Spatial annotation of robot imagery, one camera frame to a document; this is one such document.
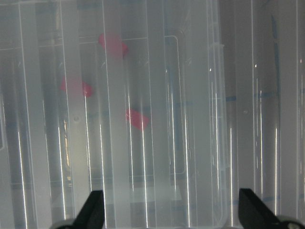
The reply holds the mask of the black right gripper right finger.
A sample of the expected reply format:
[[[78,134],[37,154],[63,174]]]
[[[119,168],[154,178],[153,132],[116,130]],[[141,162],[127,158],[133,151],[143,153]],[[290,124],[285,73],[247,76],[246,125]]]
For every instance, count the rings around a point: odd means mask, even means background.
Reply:
[[[249,188],[239,189],[238,218],[244,229],[285,229],[275,214]]]

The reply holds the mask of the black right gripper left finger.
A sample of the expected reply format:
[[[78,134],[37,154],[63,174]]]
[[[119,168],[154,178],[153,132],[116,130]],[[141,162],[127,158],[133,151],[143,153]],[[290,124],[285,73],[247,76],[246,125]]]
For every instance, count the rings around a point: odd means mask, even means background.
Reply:
[[[79,214],[72,223],[72,229],[102,229],[104,226],[103,191],[92,191]]]

